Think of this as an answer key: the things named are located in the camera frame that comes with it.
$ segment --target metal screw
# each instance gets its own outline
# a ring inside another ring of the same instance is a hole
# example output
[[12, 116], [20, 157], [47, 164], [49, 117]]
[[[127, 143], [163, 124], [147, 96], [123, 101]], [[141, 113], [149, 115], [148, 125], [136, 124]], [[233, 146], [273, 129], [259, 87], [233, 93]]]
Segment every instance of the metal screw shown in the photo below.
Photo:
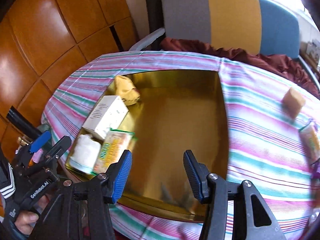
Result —
[[218, 179], [218, 175], [215, 173], [210, 173], [208, 176], [210, 179]]
[[243, 185], [245, 185], [245, 186], [247, 186], [247, 187], [251, 187], [251, 186], [252, 186], [252, 182], [249, 181], [249, 180], [245, 180], [245, 181], [243, 182]]
[[66, 187], [69, 187], [72, 184], [72, 181], [70, 179], [67, 179], [63, 182], [63, 185]]
[[105, 173], [100, 173], [97, 177], [98, 179], [105, 179], [107, 175]]

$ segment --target table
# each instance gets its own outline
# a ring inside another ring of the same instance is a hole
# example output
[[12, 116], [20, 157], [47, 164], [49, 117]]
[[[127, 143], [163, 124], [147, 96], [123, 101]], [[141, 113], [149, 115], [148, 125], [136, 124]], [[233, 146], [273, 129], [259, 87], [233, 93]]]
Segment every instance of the table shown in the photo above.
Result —
[[[298, 129], [314, 118], [320, 101], [294, 83], [265, 70], [190, 52], [143, 51], [102, 55], [71, 74], [48, 101], [42, 123], [52, 127], [56, 143], [68, 135], [74, 141], [96, 101], [116, 75], [164, 70], [203, 69], [219, 72], [225, 100], [229, 160], [227, 180], [251, 180], [274, 213], [287, 239], [298, 239], [314, 202], [308, 152]], [[290, 87], [306, 99], [295, 121], [282, 110]], [[65, 163], [68, 152], [61, 158]], [[199, 238], [202, 224], [165, 220], [119, 204], [110, 207], [114, 228], [130, 239]], [[228, 203], [226, 238], [231, 239], [233, 203]]]

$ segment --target white box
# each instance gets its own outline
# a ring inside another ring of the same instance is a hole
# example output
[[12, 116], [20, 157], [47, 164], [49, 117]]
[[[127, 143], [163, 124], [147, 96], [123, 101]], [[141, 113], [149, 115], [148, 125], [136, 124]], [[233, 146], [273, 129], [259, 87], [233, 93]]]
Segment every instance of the white box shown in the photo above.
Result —
[[82, 127], [95, 138], [104, 140], [110, 129], [118, 129], [127, 112], [120, 96], [104, 96]]
[[320, 47], [314, 43], [308, 42], [306, 54], [318, 65], [320, 58]]

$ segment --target small cardboard box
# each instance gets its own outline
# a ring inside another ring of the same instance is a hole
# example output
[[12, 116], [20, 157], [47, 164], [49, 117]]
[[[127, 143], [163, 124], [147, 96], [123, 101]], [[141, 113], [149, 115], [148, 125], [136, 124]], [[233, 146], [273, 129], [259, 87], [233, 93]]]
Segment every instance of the small cardboard box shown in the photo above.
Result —
[[95, 138], [104, 140], [110, 129], [119, 127], [127, 112], [128, 108], [120, 96], [104, 96], [82, 127]]

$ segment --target purple object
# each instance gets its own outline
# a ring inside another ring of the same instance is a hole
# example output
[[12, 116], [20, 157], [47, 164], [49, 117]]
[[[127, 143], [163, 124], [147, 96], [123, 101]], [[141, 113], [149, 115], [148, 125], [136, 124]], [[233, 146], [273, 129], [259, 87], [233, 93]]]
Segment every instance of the purple object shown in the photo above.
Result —
[[320, 179], [320, 162], [316, 162], [313, 173], [312, 173], [312, 179]]

